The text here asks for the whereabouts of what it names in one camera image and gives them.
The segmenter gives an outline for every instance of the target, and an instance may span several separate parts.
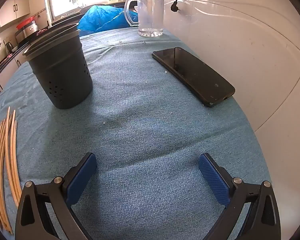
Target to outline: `phone screen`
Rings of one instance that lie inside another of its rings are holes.
[[[191,90],[199,94],[200,99],[206,104],[216,104],[235,92],[234,87],[221,75],[182,48],[154,51],[152,55]]]

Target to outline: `upper cabinet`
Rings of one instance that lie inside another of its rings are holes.
[[[0,27],[29,13],[29,0],[7,0],[0,9]]]

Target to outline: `black power cord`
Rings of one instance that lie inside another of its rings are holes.
[[[178,6],[177,6],[177,3],[178,3],[178,0],[175,0],[175,1],[173,2],[173,4],[172,4],[171,7],[170,7],[171,11],[176,12],[176,11],[179,10],[179,8],[178,8]]]

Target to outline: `bundle of chopsticks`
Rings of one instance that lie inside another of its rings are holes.
[[[18,207],[21,197],[21,186],[17,168],[16,155],[17,121],[16,111],[10,115],[8,108],[7,118],[0,122],[0,228],[13,234],[4,200],[3,191],[3,163],[6,161],[6,169],[13,200]]]

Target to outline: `cabinet handle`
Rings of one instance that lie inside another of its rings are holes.
[[[1,91],[3,90],[2,86],[0,85]]]

